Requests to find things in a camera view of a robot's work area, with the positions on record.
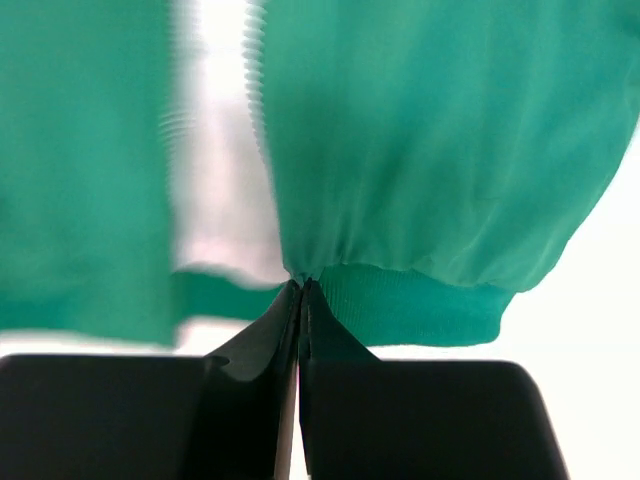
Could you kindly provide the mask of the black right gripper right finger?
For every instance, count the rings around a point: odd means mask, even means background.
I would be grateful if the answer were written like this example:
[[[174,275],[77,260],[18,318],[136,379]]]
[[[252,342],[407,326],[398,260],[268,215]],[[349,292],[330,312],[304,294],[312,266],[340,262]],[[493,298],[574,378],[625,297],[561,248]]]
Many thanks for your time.
[[[313,479],[564,479],[538,386],[508,361],[384,361],[306,283],[299,418]]]

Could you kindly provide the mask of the green kids varsity jacket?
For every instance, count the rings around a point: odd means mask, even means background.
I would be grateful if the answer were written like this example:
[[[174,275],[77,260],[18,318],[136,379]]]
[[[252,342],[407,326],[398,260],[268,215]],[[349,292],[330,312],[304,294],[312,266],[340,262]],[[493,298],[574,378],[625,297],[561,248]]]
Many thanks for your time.
[[[638,116],[635,1],[5,1],[1,327],[488,343]]]

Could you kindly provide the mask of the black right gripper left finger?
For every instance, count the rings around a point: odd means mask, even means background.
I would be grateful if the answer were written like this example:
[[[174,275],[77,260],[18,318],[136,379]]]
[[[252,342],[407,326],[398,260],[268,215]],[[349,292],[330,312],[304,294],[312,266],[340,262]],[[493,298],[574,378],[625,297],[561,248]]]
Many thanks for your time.
[[[5,479],[285,479],[300,290],[213,352],[1,361]]]

